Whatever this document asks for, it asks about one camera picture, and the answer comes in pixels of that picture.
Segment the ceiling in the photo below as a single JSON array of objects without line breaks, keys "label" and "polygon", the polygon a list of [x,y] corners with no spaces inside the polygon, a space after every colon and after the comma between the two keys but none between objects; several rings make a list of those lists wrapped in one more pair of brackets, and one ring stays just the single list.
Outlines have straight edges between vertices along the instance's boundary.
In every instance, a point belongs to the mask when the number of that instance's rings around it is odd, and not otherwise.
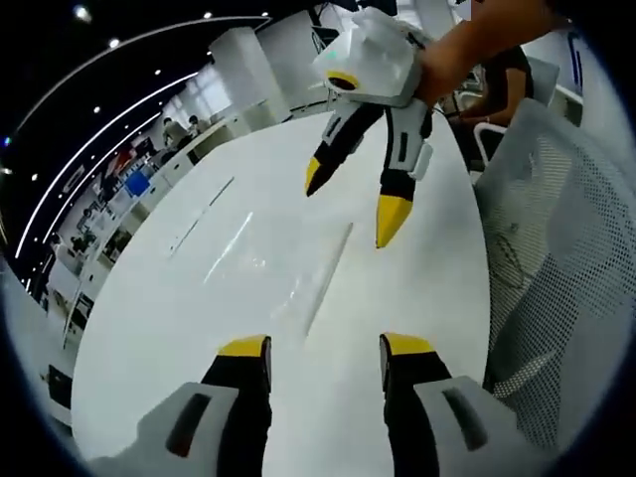
[{"label": "ceiling", "polygon": [[[37,7],[25,2],[3,5],[0,44],[6,50],[5,98],[0,113],[0,137],[10,136],[12,143],[0,150],[0,162],[13,174],[0,175],[0,212],[8,240],[5,253],[10,259],[46,190],[104,125],[142,97],[200,70],[210,60],[206,55],[208,45],[227,28],[255,28],[263,23],[262,12],[280,19],[321,2],[86,0],[81,3],[92,16],[89,24],[74,16],[75,2],[41,2]],[[211,12],[213,18],[258,18],[204,22],[205,12]],[[147,32],[195,20],[201,22],[125,44],[126,40]],[[110,50],[108,41],[112,38],[123,45]],[[104,52],[107,54],[65,80],[33,110],[59,81]],[[159,75],[155,75],[157,70],[161,70]],[[42,238],[66,201],[64,196],[59,199],[66,179],[81,164],[91,168],[94,165],[91,161],[101,158],[129,130],[159,112],[159,101],[166,102],[182,87],[175,85],[144,102],[106,129],[78,156],[36,215],[20,260],[11,263],[19,276],[21,270],[31,271],[48,251],[34,239]],[[100,107],[97,114],[93,112],[96,106]]]}]

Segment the office desk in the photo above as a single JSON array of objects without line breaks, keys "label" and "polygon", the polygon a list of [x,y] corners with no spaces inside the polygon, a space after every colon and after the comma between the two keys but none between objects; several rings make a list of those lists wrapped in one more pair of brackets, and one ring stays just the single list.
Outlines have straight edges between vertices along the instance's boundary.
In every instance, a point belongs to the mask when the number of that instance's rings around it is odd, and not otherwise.
[{"label": "office desk", "polygon": [[[289,121],[218,147],[133,237],[79,348],[72,410],[85,458],[131,444],[146,412],[182,383],[200,381],[227,341],[251,334],[272,336],[273,425],[264,475],[393,475],[380,373],[384,331],[426,337],[451,373],[481,382],[490,312],[486,250],[446,120],[433,116],[435,152],[410,217],[387,248],[376,250],[385,122],[307,199],[305,170],[328,117]],[[272,227],[257,234],[249,218]],[[246,278],[260,265],[267,270],[259,255],[265,242],[298,237],[300,228],[292,226],[299,218],[353,223],[306,335],[274,307],[250,308],[266,301],[269,281],[257,287],[248,280],[234,295],[224,287],[242,270],[251,273]],[[233,252],[237,246],[242,253]]]}]

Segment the white table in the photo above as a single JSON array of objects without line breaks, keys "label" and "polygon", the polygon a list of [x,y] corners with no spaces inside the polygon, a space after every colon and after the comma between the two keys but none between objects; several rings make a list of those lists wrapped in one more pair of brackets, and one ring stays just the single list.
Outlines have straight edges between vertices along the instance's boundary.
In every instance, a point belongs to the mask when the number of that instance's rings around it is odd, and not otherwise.
[{"label": "white table", "polygon": [[[72,410],[85,458],[130,445],[146,412],[182,383],[199,381],[223,344],[251,334],[268,333],[273,346],[264,475],[393,475],[380,375],[384,331],[427,338],[453,375],[481,382],[490,314],[486,250],[446,120],[433,116],[435,152],[410,217],[376,250],[385,122],[306,199],[306,166],[328,117],[290,121],[215,149],[133,237],[79,348]],[[303,232],[301,220],[317,238]],[[270,298],[290,278],[293,259],[271,258],[286,247],[293,255],[298,238],[331,256],[316,243],[330,242],[348,223],[353,229],[305,336],[306,323],[285,313],[301,301],[298,294]],[[258,281],[259,273],[267,280]],[[244,289],[236,288],[237,277],[245,278]]]}]

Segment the office chair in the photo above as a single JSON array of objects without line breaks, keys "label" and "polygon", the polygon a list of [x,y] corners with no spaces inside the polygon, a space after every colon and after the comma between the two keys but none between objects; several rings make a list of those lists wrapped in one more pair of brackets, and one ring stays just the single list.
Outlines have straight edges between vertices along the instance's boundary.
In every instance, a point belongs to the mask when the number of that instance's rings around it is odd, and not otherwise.
[{"label": "office chair", "polygon": [[475,193],[491,286],[485,387],[531,442],[561,453],[633,337],[636,163],[524,99]]},{"label": "office chair", "polygon": [[[553,99],[553,96],[555,95],[559,67],[551,63],[537,60],[536,58],[528,58],[528,63],[530,64],[530,69],[533,76],[533,84],[535,90],[534,100],[540,102],[544,106],[549,106],[550,102]],[[484,143],[482,141],[482,133],[484,131],[492,131],[498,134],[504,134],[506,132],[506,128],[497,124],[480,122],[473,129],[473,134],[475,135],[475,140],[477,141],[477,147],[479,148],[479,153],[481,154],[484,164],[488,165],[489,158],[488,154],[486,154],[486,149],[484,148]]]}]

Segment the chair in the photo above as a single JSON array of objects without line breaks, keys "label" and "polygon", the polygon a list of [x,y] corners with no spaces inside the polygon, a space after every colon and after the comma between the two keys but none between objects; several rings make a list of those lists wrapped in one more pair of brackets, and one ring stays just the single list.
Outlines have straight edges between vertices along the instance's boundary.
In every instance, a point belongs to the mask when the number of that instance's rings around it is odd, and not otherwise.
[{"label": "chair", "polygon": [[488,250],[485,387],[563,452],[633,337],[636,162],[524,99],[475,194]]},{"label": "chair", "polygon": [[[555,95],[555,88],[557,87],[558,79],[558,66],[551,63],[546,63],[536,58],[528,58],[530,69],[533,76],[533,85],[535,89],[534,99],[545,106],[549,106],[550,102]],[[488,122],[480,122],[473,129],[475,140],[477,141],[477,147],[479,153],[484,161],[485,165],[488,165],[489,158],[484,148],[482,141],[482,133],[484,131],[493,131],[498,134],[504,134],[506,128],[497,124],[490,124]]]}]

